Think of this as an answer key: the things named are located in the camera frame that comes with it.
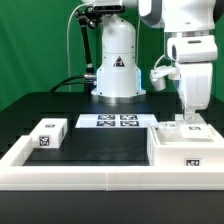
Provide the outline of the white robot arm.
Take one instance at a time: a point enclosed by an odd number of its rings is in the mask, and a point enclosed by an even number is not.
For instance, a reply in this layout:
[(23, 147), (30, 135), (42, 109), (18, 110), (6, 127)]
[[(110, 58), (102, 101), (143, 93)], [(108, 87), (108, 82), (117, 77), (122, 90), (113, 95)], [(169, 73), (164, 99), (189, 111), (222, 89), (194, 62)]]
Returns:
[(135, 29), (119, 15), (127, 8), (138, 10), (139, 18), (151, 28), (164, 30), (164, 57), (169, 66), (156, 67), (150, 79), (158, 91), (174, 81), (182, 102), (184, 119), (208, 107), (213, 66), (218, 49), (211, 31), (217, 0), (82, 0), (92, 24), (102, 20), (102, 64), (97, 70), (98, 99), (115, 101), (143, 94), (140, 72), (134, 62)]

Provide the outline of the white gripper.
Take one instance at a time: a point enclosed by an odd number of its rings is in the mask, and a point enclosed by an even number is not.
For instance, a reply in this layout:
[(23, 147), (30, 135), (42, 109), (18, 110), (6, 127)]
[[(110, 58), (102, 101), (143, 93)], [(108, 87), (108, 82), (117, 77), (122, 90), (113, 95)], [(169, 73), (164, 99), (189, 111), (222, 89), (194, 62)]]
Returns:
[(175, 62), (180, 78), (178, 93), (184, 105), (184, 120), (195, 121), (195, 110), (206, 109), (211, 94), (213, 65), (218, 48), (213, 35), (172, 37), (168, 57)]

